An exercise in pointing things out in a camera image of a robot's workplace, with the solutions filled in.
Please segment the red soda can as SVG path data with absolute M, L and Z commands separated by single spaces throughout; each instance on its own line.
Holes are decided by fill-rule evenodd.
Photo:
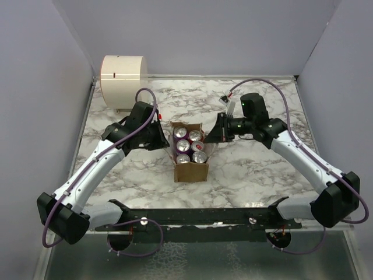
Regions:
M 192 130 L 188 134 L 188 141 L 190 143 L 193 143 L 195 141 L 201 141 L 203 139 L 203 134 L 201 131 L 198 130 Z

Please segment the blue and silver energy can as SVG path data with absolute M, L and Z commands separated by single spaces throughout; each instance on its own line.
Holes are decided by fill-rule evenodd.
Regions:
M 205 145 L 203 142 L 201 141 L 193 141 L 191 143 L 191 150 L 193 152 L 201 152 L 201 151 L 204 151 L 204 148 L 205 148 Z

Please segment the black and gold can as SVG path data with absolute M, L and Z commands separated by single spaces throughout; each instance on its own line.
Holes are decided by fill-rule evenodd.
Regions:
M 202 151 L 197 151 L 192 154 L 192 161 L 198 164 L 204 164 L 207 161 L 207 155 Z

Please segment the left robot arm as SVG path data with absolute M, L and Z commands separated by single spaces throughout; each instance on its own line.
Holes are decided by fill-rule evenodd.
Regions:
M 93 153 L 78 171 L 51 195 L 42 193 L 37 208 L 45 230 L 51 230 L 69 244 L 77 243 L 88 230 L 111 225 L 125 229 L 129 216 L 115 201 L 86 206 L 86 202 L 105 176 L 134 149 L 157 150 L 169 146 L 157 107 L 143 101 L 135 103 L 123 124 L 109 125 Z

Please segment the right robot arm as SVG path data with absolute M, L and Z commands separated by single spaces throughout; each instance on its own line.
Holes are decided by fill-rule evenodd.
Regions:
M 281 228 L 290 219 L 316 220 L 332 228 L 359 206 L 360 179 L 354 172 L 343 173 L 331 166 L 300 140 L 290 135 L 287 124 L 270 118 L 263 97 L 248 93 L 240 98 L 243 117 L 218 113 L 205 143 L 231 142 L 237 135 L 251 134 L 254 140 L 285 158 L 313 186 L 316 197 L 282 198 L 268 213 L 268 222 Z

